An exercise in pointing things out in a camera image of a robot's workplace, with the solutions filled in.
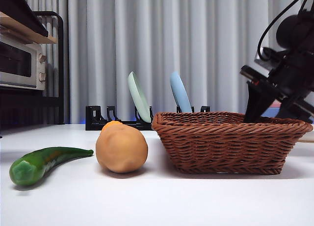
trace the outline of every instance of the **oven door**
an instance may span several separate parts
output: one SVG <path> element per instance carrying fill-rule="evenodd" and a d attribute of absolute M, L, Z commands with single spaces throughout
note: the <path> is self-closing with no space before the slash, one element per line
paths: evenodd
<path fill-rule="evenodd" d="M 36 88 L 38 44 L 24 45 L 0 35 L 0 84 Z"/>

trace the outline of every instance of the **light green plate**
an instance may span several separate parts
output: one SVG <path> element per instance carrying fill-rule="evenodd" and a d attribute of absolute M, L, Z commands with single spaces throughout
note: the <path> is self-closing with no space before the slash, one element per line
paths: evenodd
<path fill-rule="evenodd" d="M 147 123 L 151 123 L 151 115 L 149 111 L 149 106 L 147 104 L 143 90 L 138 82 L 138 79 L 134 72 L 131 72 L 128 77 L 129 90 L 138 111 L 138 114 Z"/>

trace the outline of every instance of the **green chili pepper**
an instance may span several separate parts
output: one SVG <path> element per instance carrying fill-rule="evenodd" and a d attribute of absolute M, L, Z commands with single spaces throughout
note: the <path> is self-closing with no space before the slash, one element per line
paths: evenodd
<path fill-rule="evenodd" d="M 92 156 L 93 153 L 93 150 L 67 147 L 36 150 L 13 162 L 9 171 L 10 178 L 17 185 L 33 185 L 52 167 L 72 159 Z"/>

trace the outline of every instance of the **light blue plate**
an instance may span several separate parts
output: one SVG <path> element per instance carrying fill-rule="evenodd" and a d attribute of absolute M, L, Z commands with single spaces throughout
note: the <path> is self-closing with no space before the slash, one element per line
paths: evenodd
<path fill-rule="evenodd" d="M 183 82 L 178 72 L 173 72 L 170 76 L 170 85 L 175 98 L 177 106 L 180 107 L 182 112 L 192 112 L 190 101 L 186 94 Z"/>

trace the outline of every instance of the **basket rim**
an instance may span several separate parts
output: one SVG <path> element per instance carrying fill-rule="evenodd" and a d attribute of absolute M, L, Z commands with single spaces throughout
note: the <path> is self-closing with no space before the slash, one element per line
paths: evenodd
<path fill-rule="evenodd" d="M 176 112 L 158 112 L 155 114 L 153 122 L 152 122 L 152 128 L 156 129 L 157 127 L 172 127 L 172 128 L 183 128 L 183 127 L 190 127 L 190 128 L 200 128 L 200 129 L 204 129 L 204 128 L 208 128 L 208 127 L 212 127 L 212 128 L 220 128 L 220 127 L 224 127 L 224 126 L 228 126 L 229 128 L 254 128 L 256 129 L 256 127 L 259 127 L 260 129 L 265 129 L 265 128 L 283 128 L 283 127 L 305 127 L 305 132 L 310 132 L 313 130 L 313 126 L 310 123 L 307 123 L 305 121 L 301 121 L 301 120 L 296 120 L 296 119 L 291 119 L 291 118 L 270 118 L 270 117 L 261 117 L 263 119 L 269 119 L 270 121 L 279 121 L 281 123 L 239 123 L 239 124 L 235 124 L 235 123 L 207 123 L 207 124 L 202 124 L 202 123 L 195 123 L 195 124 L 187 124 L 187 125 L 177 125 L 177 124 L 173 124 L 173 125 L 166 125 L 166 124 L 160 124 L 160 120 L 162 119 L 162 116 L 164 114 L 178 114 Z M 181 116 L 184 115 L 188 115 L 191 113 L 185 112 L 185 113 L 179 113 Z M 198 115 L 198 114 L 204 114 L 204 112 L 195 112 L 193 113 L 194 115 Z M 242 113 L 236 113 L 236 112 L 206 112 L 207 115 L 210 114 L 229 114 L 229 115 L 237 115 L 237 116 L 244 116 L 244 114 Z"/>

